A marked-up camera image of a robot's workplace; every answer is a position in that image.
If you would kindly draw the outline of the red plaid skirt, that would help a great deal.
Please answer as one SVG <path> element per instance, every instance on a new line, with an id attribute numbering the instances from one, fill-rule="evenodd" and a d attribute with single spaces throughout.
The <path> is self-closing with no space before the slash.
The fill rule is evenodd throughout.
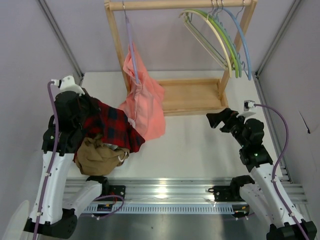
<path id="1" fill-rule="evenodd" d="M 83 124 L 83 136 L 91 139 L 101 136 L 104 144 L 116 145 L 128 149 L 130 153 L 137 153 L 146 140 L 129 123 L 125 112 L 94 97 L 90 101 L 95 109 Z"/>

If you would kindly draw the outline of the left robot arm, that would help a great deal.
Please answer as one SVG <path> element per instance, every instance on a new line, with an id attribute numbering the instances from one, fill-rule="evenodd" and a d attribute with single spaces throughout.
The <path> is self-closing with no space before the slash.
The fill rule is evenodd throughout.
<path id="1" fill-rule="evenodd" d="M 43 134 L 42 174 L 24 231 L 69 239 L 84 210 L 110 189 L 107 177 L 91 175 L 78 192 L 67 200 L 63 199 L 69 168 L 84 139 L 85 121 L 100 109 L 86 90 L 81 93 L 63 91 L 51 96 L 50 100 L 53 115 Z"/>

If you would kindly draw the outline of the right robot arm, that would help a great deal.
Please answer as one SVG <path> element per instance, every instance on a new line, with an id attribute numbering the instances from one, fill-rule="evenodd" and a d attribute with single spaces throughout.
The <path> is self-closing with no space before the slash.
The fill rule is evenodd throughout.
<path id="1" fill-rule="evenodd" d="M 266 239 L 314 240 L 316 225 L 305 220 L 289 198 L 276 174 L 277 166 L 263 145 L 264 123 L 255 118 L 245 119 L 230 108 L 208 113 L 206 117 L 213 129 L 223 123 L 220 131 L 230 133 L 239 143 L 239 157 L 249 173 L 232 178 L 227 196 L 244 200 L 269 227 Z"/>

